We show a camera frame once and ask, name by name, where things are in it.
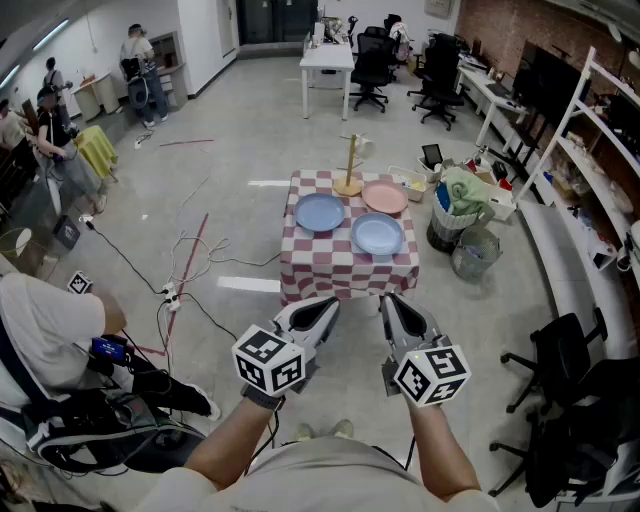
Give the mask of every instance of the black office chair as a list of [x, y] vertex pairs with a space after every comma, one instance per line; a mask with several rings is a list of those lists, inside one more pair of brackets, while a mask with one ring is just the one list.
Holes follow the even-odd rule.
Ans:
[[449, 112], [447, 107], [461, 107], [464, 105], [462, 96], [456, 94], [456, 77], [458, 75], [458, 54], [459, 48], [446, 38], [434, 38], [434, 46], [430, 49], [429, 59], [425, 64], [423, 80], [423, 90], [428, 91], [428, 95], [416, 108], [423, 108], [427, 113], [420, 120], [424, 124], [428, 117], [436, 116], [447, 125], [447, 131], [451, 130], [451, 123], [456, 120], [456, 116]]
[[349, 16], [349, 32], [347, 32], [347, 36], [349, 37], [349, 44], [351, 48], [353, 48], [353, 31], [356, 28], [356, 23], [358, 23], [358, 18], [355, 16]]
[[389, 103], [389, 98], [383, 94], [376, 94], [374, 89], [384, 87], [391, 81], [389, 72], [389, 62], [392, 58], [394, 40], [390, 37], [378, 37], [368, 34], [358, 34], [358, 60], [354, 71], [351, 73], [351, 82], [360, 84], [362, 90], [360, 92], [352, 92], [350, 96], [359, 97], [353, 109], [358, 107], [364, 101], [371, 101], [382, 107], [382, 113], [385, 112], [385, 103]]
[[[593, 420], [599, 411], [582, 407], [584, 421]], [[495, 452], [504, 450], [522, 458], [522, 463], [497, 489], [489, 491], [496, 497], [525, 473], [525, 491], [537, 508], [552, 501], [560, 491], [575, 491], [576, 505], [591, 494], [602, 489], [607, 471], [617, 459], [619, 441], [615, 438], [590, 438], [576, 434], [577, 425], [570, 416], [539, 423], [538, 415], [527, 415], [531, 423], [529, 448], [520, 450], [499, 442], [489, 445]], [[570, 479], [583, 484], [571, 484]]]
[[511, 352], [500, 356], [502, 364], [513, 360], [533, 371], [533, 377], [524, 391], [515, 403], [507, 406], [508, 413], [513, 413], [536, 386], [542, 388], [546, 399], [542, 414], [549, 411], [552, 402], [563, 407], [576, 402], [578, 384], [591, 366], [587, 345], [597, 336], [602, 336], [603, 341], [607, 339], [607, 327], [600, 308], [594, 309], [594, 316], [596, 327], [586, 337], [574, 313], [561, 316], [531, 334], [531, 341], [536, 344], [537, 363]]
[[384, 27], [367, 27], [364, 33], [368, 36], [389, 37], [389, 31]]

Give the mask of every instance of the pink plate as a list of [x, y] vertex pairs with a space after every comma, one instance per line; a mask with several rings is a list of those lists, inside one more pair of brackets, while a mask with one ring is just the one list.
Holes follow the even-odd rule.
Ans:
[[362, 199], [369, 208], [388, 214], [401, 212], [409, 200], [402, 186], [386, 180], [366, 183], [362, 189]]

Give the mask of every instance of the human arm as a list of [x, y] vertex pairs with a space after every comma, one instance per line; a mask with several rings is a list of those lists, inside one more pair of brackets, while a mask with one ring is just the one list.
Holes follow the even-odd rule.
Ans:
[[273, 411], [243, 398], [233, 412], [193, 451], [184, 465], [219, 491], [234, 484], [251, 461]]
[[104, 332], [102, 334], [116, 334], [127, 326], [127, 319], [116, 299], [104, 290], [92, 289], [91, 293], [100, 299], [104, 307]]
[[479, 491], [476, 472], [453, 437], [442, 409], [439, 406], [416, 407], [410, 399], [406, 400], [418, 448], [422, 483], [427, 490], [443, 501], [449, 501], [462, 491]]
[[54, 146], [47, 140], [47, 133], [49, 131], [49, 127], [46, 124], [40, 124], [40, 130], [38, 130], [38, 148], [45, 155], [56, 154], [60, 155], [62, 158], [67, 157], [67, 152]]

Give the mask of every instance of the table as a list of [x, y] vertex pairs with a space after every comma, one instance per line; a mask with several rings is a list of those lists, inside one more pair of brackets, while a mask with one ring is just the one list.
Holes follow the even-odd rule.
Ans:
[[88, 84], [76, 87], [71, 91], [71, 94], [76, 99], [85, 121], [93, 119], [100, 113], [100, 105], [104, 105], [104, 110], [107, 114], [111, 114], [120, 108], [120, 102], [113, 88], [109, 72], [97, 77]]
[[115, 148], [99, 126], [91, 126], [82, 131], [80, 135], [74, 140], [74, 144], [91, 164], [96, 174], [100, 176], [100, 179], [105, 179], [107, 175], [111, 174], [111, 168], [118, 163], [118, 154]]
[[[341, 299], [404, 292], [415, 288], [420, 271], [418, 246], [409, 208], [397, 214], [404, 231], [401, 251], [393, 256], [373, 256], [351, 240], [354, 219], [371, 211], [362, 197], [338, 196], [333, 180], [343, 171], [295, 171], [287, 197], [280, 255], [283, 305], [318, 295]], [[400, 182], [391, 174], [354, 172], [363, 182], [377, 179]], [[294, 207], [299, 198], [315, 192], [332, 194], [342, 201], [345, 218], [333, 231], [314, 233], [296, 224]]]
[[351, 85], [351, 72], [354, 69], [353, 55], [351, 54], [351, 45], [343, 44], [322, 44], [317, 48], [306, 47], [300, 60], [300, 69], [302, 70], [302, 117], [309, 119], [308, 105], [308, 88], [310, 82], [308, 80], [308, 72], [316, 69], [335, 69], [336, 71], [344, 71], [344, 101], [342, 106], [342, 119], [347, 120], [347, 112], [349, 110], [349, 87]]
[[[487, 116], [484, 119], [484, 124], [480, 129], [480, 133], [478, 134], [478, 138], [476, 139], [476, 146], [482, 146], [482, 142], [484, 141], [485, 136], [487, 135], [487, 131], [489, 130], [489, 126], [491, 125], [491, 120], [496, 113], [496, 109], [498, 107], [509, 110], [511, 112], [517, 112], [520, 114], [518, 117], [518, 123], [521, 123], [524, 120], [524, 116], [527, 113], [527, 109], [522, 105], [516, 105], [511, 100], [506, 98], [502, 98], [500, 96], [496, 96], [489, 89], [487, 89], [487, 85], [495, 83], [491, 80], [485, 73], [475, 71], [473, 69], [466, 68], [464, 66], [458, 66], [458, 71], [460, 72], [458, 76], [458, 84], [456, 85], [456, 93], [460, 94], [462, 91], [462, 84], [465, 80], [469, 81], [473, 84], [480, 93], [487, 98], [490, 102], [489, 110], [487, 111]], [[478, 102], [478, 108], [476, 109], [476, 114], [480, 115], [482, 112], [482, 103]]]

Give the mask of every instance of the concrete floor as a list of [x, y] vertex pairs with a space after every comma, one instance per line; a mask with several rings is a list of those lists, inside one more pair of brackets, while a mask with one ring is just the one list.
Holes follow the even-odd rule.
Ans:
[[[376, 154], [359, 170], [384, 172], [390, 165], [413, 169], [420, 146], [438, 143], [445, 158], [473, 155], [482, 120], [469, 106], [459, 110], [450, 132], [435, 119], [421, 125], [412, 112], [417, 101], [406, 91], [419, 82], [403, 70], [398, 82], [385, 88], [387, 112], [364, 105], [341, 120], [342, 94], [315, 89], [310, 93], [311, 116], [302, 118], [300, 73], [296, 58], [239, 61], [197, 100], [190, 101], [166, 123], [156, 126], [150, 140], [134, 150], [142, 133], [134, 128], [117, 145], [119, 183], [109, 185], [106, 211], [95, 225], [120, 248], [159, 289], [171, 272], [170, 250], [176, 240], [174, 217], [181, 202], [207, 176], [209, 180], [182, 209], [178, 229], [202, 233], [210, 247], [229, 237], [228, 248], [216, 258], [237, 257], [262, 262], [280, 250], [282, 213], [287, 188], [251, 186], [251, 180], [288, 180], [296, 169], [344, 167], [348, 142], [340, 135], [366, 132]], [[323, 76], [324, 85], [338, 85], [336, 76]], [[158, 147], [159, 144], [215, 139], [212, 143]], [[489, 140], [496, 148], [501, 144]], [[431, 218], [432, 198], [411, 203], [417, 234], [424, 234]], [[473, 377], [460, 395], [445, 406], [451, 427], [470, 457], [485, 490], [503, 481], [519, 463], [510, 454], [490, 453], [492, 440], [526, 446], [527, 403], [516, 414], [505, 413], [528, 377], [527, 370], [503, 366], [505, 350], [533, 357], [529, 334], [553, 316], [546, 277], [537, 261], [518, 214], [507, 223], [492, 222], [504, 254], [478, 284], [460, 280], [447, 255], [418, 236], [420, 275], [415, 299], [431, 311], [453, 343], [460, 344]], [[159, 299], [98, 235], [83, 226], [76, 248], [59, 263], [50, 282], [65, 286], [76, 269], [109, 289], [126, 312], [128, 332], [139, 344], [162, 349], [154, 315]], [[182, 275], [191, 250], [185, 242], [176, 251], [177, 275]], [[192, 271], [202, 268], [206, 249], [199, 245]], [[277, 293], [222, 288], [219, 276], [279, 279], [279, 264], [264, 267], [236, 262], [212, 265], [209, 272], [186, 285], [203, 307], [238, 336], [252, 323], [268, 327], [280, 309]], [[198, 307], [185, 301], [176, 317], [171, 346], [175, 375], [210, 392], [228, 414], [239, 400], [240, 380], [231, 359], [232, 339], [217, 329]], [[388, 355], [376, 299], [342, 304], [341, 317], [329, 342], [318, 354], [321, 369], [300, 395], [291, 394], [280, 414], [278, 442], [288, 441], [300, 421], [328, 430], [350, 418], [356, 438], [378, 445], [398, 459], [406, 459], [411, 430], [404, 401], [387, 398], [380, 364]], [[164, 360], [156, 357], [159, 365]], [[417, 471], [417, 458], [412, 470]], [[89, 475], [71, 483], [90, 500], [104, 498], [131, 510], [153, 485], [155, 476], [129, 472], [119, 478]], [[514, 485], [498, 498], [503, 511], [533, 509], [523, 485]]]

